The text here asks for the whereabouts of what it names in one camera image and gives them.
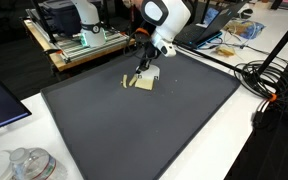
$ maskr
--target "floor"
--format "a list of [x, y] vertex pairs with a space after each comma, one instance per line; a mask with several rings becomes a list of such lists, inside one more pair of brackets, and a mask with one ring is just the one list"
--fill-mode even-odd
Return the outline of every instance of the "floor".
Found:
[[[114, 23], [125, 26], [118, 18], [112, 21]], [[94, 61], [85, 70], [111, 58]], [[0, 79], [19, 99], [28, 98], [58, 82], [52, 76], [40, 47], [29, 38], [0, 45]], [[269, 122], [268, 125], [254, 129], [227, 174], [227, 180], [288, 180], [288, 116], [286, 113], [282, 115], [280, 112], [267, 111], [264, 119]]]

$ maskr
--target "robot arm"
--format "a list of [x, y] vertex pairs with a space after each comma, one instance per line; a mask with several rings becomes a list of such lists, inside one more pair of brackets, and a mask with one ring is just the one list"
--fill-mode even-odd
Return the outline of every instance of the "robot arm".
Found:
[[82, 45], [85, 47], [101, 46], [105, 43], [104, 29], [98, 17], [96, 7], [88, 0], [71, 0], [81, 18]]
[[145, 21], [156, 26], [151, 43], [166, 57], [176, 55], [173, 47], [175, 36], [191, 16], [182, 0], [143, 0], [141, 13]]

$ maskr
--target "desk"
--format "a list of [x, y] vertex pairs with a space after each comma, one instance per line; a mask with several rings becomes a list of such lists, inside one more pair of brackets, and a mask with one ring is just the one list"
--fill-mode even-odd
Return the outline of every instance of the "desk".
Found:
[[[275, 21], [274, 24], [266, 19], [271, 16], [270, 14], [258, 19], [264, 24], [268, 22], [267, 28], [260, 37], [251, 41], [250, 45], [254, 47], [258, 45], [257, 48], [264, 48], [263, 50], [266, 51], [275, 46], [288, 28], [288, 11], [277, 10], [269, 13], [278, 16], [280, 21], [287, 22]], [[275, 39], [268, 41], [265, 38], [266, 35], [275, 37]], [[247, 49], [238, 53], [240, 56], [245, 53], [243, 55], [245, 61], [265, 58], [264, 55]], [[288, 59], [288, 45], [283, 50], [281, 57]], [[232, 73], [229, 69], [209, 60], [197, 59], [224, 72]], [[232, 65], [243, 62], [238, 57], [222, 58], [222, 60]], [[245, 88], [239, 87], [178, 156], [161, 179], [224, 179], [252, 132], [252, 115], [260, 102], [262, 102], [261, 98], [251, 94]], [[25, 99], [23, 103], [32, 111], [33, 115], [0, 129], [0, 150], [14, 150], [18, 147], [44, 148], [66, 166], [69, 170], [69, 180], [82, 179], [41, 95], [37, 94]]]

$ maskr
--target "gray work surface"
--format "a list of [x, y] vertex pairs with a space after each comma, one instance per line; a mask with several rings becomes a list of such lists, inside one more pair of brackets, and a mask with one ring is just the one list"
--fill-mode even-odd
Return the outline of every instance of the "gray work surface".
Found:
[[120, 84], [139, 59], [118, 57], [42, 90], [83, 177], [157, 179], [237, 89], [232, 76], [178, 53], [152, 91]]

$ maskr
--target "blue object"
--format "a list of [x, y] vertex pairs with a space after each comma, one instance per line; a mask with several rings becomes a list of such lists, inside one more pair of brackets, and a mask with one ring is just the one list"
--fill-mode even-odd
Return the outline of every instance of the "blue object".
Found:
[[204, 24], [209, 25], [213, 21], [213, 19], [217, 16], [217, 14], [218, 14], [218, 11], [216, 9], [209, 8], [207, 10], [207, 13], [204, 19]]
[[240, 34], [241, 37], [245, 39], [254, 39], [257, 37], [258, 33], [261, 32], [265, 28], [265, 26], [261, 23], [258, 23], [258, 22], [251, 22], [251, 23], [252, 24], [246, 28], [245, 32]]
[[218, 34], [216, 34], [215, 36], [207, 39], [206, 41], [204, 41], [203, 43], [199, 44], [197, 46], [197, 49], [200, 49], [201, 47], [203, 47], [206, 43], [212, 42], [214, 39], [219, 38], [223, 33], [221, 31], [219, 31]]

